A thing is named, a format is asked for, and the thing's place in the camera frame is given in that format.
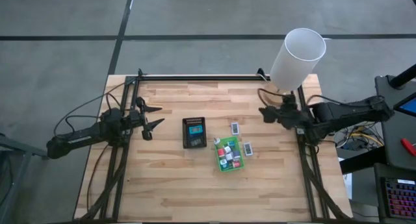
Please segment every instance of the white plastic cup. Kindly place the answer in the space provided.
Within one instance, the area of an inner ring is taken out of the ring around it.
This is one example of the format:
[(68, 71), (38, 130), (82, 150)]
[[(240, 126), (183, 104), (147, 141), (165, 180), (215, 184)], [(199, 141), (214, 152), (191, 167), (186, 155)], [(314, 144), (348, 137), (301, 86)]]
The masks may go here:
[(280, 90), (297, 89), (325, 51), (326, 44), (320, 34), (311, 29), (293, 29), (280, 47), (270, 71), (270, 80)]

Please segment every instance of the colorful keyboard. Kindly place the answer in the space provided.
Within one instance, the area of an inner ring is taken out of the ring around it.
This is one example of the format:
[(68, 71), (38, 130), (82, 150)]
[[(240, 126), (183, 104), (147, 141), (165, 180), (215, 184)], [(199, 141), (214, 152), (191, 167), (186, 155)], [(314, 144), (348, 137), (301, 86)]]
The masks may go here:
[(387, 213), (392, 218), (416, 220), (416, 185), (415, 181), (385, 179), (387, 194)]

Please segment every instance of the wood plank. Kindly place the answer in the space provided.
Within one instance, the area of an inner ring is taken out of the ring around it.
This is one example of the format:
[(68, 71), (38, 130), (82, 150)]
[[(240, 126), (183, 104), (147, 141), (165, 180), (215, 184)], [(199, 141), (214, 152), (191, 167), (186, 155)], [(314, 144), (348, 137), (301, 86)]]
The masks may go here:
[[(106, 90), (124, 79), (123, 75), (110, 76)], [(139, 95), (149, 106), (163, 107), (162, 111), (148, 114), (149, 121), (165, 120), (153, 131), (152, 141), (142, 139), (141, 128), (134, 130), (119, 221), (309, 221), (294, 131), (279, 124), (263, 123), (258, 111), (263, 104), (257, 89), (265, 84), (264, 81), (141, 82)], [(321, 94), (316, 75), (308, 76), (303, 87), (305, 98)], [(113, 95), (120, 101), (122, 87), (115, 89)], [(115, 105), (115, 101), (109, 99), (109, 102)], [(102, 112), (107, 109), (105, 100), (103, 103)], [(208, 146), (184, 150), (181, 120), (200, 116), (206, 118)], [(234, 121), (240, 125), (239, 144), (251, 142), (254, 155), (243, 156), (244, 169), (222, 173), (215, 158), (213, 138), (229, 137), (230, 123)], [(86, 187), (104, 146), (92, 146), (75, 217), (86, 212)], [(104, 188), (109, 157), (110, 150), (98, 164), (90, 203)], [(328, 193), (352, 216), (331, 143), (320, 144), (318, 160)], [(320, 212), (316, 191), (314, 197)]]

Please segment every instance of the concrete floor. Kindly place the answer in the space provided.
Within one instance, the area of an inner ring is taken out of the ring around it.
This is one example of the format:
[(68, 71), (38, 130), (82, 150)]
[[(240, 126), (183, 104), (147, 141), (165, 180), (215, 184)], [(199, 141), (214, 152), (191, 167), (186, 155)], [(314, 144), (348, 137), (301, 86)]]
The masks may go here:
[[(0, 36), (117, 35), (125, 4), (0, 0)], [(322, 34), (404, 34), (416, 33), (415, 16), (412, 0), (134, 0), (125, 34), (285, 34), (296, 27)], [(154, 74), (269, 71), (281, 43), (124, 42), (115, 74), (138, 68)], [(0, 41), (0, 132), (45, 149), (64, 114), (102, 94), (114, 45)], [(327, 46), (314, 72), (323, 94), (340, 101), (373, 95), (374, 76), (395, 75), (416, 63), (416, 39), (327, 40)], [(95, 115), (98, 107), (99, 101), (77, 113)], [(75, 126), (91, 123), (79, 119)], [(34, 158), (14, 221), (70, 220), (87, 156), (84, 148), (58, 160)]]

